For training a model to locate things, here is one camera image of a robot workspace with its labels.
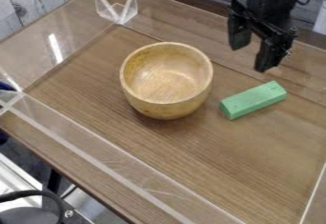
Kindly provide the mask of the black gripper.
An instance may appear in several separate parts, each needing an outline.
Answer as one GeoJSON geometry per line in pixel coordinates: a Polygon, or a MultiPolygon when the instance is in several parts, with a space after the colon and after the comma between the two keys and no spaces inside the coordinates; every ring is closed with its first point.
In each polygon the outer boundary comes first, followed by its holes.
{"type": "Polygon", "coordinates": [[[295,37],[290,13],[298,0],[231,0],[228,40],[234,51],[251,43],[252,34],[260,38],[255,70],[266,72],[278,67],[295,37]]]}

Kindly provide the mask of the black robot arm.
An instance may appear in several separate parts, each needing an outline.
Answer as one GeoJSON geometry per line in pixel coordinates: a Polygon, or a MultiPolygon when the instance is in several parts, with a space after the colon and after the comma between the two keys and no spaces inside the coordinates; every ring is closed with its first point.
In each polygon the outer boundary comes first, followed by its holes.
{"type": "Polygon", "coordinates": [[[290,16],[295,5],[311,0],[231,0],[228,42],[234,51],[250,45],[252,34],[260,38],[255,70],[278,67],[291,49],[296,28],[290,16]]]}

